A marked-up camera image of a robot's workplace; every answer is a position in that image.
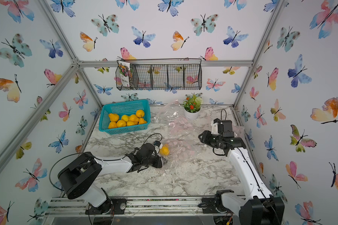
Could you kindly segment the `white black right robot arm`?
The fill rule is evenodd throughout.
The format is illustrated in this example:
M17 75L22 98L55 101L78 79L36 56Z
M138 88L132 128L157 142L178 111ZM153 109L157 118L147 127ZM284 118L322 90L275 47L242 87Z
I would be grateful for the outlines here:
M210 201L203 198L199 207L203 211L216 211L237 216L241 225L280 225L284 214L284 202L274 197L265 186L253 165L247 147L240 137L235 137L232 121L214 119L211 130L199 136L201 143L212 150L223 150L222 156L234 166L243 187L244 196L234 190L219 190Z

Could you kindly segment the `clear zip-top bag with pears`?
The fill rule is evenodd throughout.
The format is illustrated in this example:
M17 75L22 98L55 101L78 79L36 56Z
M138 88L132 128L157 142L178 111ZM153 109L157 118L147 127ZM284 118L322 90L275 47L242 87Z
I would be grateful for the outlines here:
M232 126L234 137L240 137L242 140L246 138L245 128L243 126Z

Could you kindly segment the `orange pear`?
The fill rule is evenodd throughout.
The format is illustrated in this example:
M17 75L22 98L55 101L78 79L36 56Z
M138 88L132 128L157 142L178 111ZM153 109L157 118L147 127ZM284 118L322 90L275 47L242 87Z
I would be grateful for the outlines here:
M109 113L108 117L111 122L118 122L120 120L120 116L116 113Z

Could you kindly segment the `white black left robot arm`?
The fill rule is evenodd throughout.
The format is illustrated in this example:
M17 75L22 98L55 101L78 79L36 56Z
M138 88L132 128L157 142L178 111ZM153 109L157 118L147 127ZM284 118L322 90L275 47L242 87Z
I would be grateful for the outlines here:
M62 169L57 177L68 199L83 199L95 208L111 204L104 190L94 185L98 176L116 172L141 172L150 167L160 169L164 165L160 149L163 144L155 141L145 143L123 157L96 157L91 152L84 152L68 166Z

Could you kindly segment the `yellow-green pear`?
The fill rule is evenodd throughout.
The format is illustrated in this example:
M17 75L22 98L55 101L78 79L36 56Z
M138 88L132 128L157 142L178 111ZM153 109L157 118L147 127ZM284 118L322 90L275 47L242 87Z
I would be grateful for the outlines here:
M123 115L123 116L121 117L121 120L123 120L123 121L125 121L125 122L128 122L128 121L130 121L130 117L129 117L128 115Z

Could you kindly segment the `yellow pear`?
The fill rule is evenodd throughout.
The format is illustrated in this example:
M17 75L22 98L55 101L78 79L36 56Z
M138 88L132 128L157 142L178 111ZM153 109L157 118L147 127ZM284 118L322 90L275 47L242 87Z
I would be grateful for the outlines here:
M132 114L132 115L129 116L129 121L138 123L139 120L140 120L140 119L139 119L139 118L137 117L137 115L135 115L135 114Z
M141 124L147 124L147 121L144 118L139 118L138 124L139 125L141 125Z
M167 144L163 145L160 150L159 150L159 153L162 155L162 156L168 156L170 155L170 150L169 150L169 147Z
M127 126L127 122L124 121L124 120L119 120L117 123L116 123L116 126L117 127L126 127Z
M108 129L114 129L114 128L118 128L117 123L116 122L110 122L108 125Z

